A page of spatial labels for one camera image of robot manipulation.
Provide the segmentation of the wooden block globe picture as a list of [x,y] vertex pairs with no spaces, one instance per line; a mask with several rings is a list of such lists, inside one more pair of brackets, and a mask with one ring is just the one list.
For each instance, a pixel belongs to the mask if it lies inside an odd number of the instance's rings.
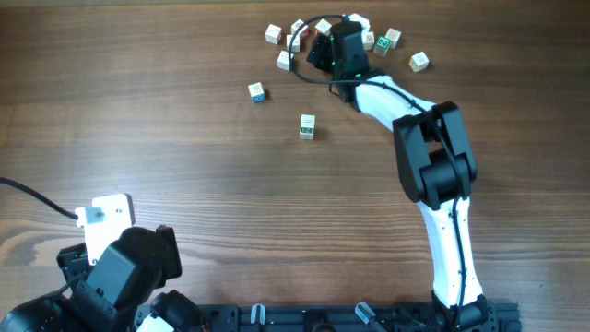
[[314,129],[310,127],[300,128],[300,139],[301,140],[314,140]]

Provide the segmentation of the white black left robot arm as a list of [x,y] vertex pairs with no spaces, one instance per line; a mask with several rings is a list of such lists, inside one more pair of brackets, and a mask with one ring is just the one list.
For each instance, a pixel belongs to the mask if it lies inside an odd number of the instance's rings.
[[160,294],[139,318],[138,307],[182,275],[171,227],[132,227],[109,244],[96,265],[59,290],[24,302],[1,321],[3,331],[197,331],[209,319],[176,290]]

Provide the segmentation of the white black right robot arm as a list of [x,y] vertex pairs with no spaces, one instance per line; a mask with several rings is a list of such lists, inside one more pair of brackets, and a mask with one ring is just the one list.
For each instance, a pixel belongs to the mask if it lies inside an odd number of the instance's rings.
[[394,135],[397,172],[424,218],[434,268],[430,325],[466,331],[488,319],[468,230],[477,164],[458,106],[421,100],[369,64],[363,26],[343,17],[318,33],[307,60],[331,75],[330,91]]

